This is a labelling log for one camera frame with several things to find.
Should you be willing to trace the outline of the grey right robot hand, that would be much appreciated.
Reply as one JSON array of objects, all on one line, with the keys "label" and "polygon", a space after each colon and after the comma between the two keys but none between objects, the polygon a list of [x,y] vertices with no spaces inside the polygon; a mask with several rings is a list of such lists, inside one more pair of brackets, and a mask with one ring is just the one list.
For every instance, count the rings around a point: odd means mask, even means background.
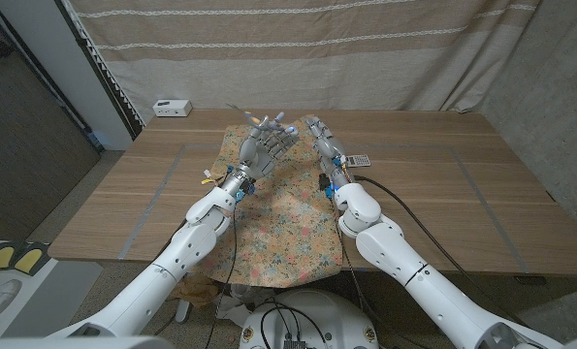
[{"label": "grey right robot hand", "polygon": [[342,144],[318,116],[308,115],[305,122],[314,138],[312,147],[318,153],[321,170],[334,188],[351,183],[352,177],[347,171],[347,156]]}]

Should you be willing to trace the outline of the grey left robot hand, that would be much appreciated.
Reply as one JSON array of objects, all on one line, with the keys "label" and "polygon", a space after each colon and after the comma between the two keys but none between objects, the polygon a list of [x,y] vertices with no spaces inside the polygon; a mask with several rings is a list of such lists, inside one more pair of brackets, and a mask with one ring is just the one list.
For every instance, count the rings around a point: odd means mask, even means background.
[{"label": "grey left robot hand", "polygon": [[299,140],[295,126],[281,123],[284,115],[281,111],[270,118],[243,112],[251,130],[240,146],[239,163],[221,185],[224,191],[235,197],[245,183],[252,184],[271,173],[279,159]]}]

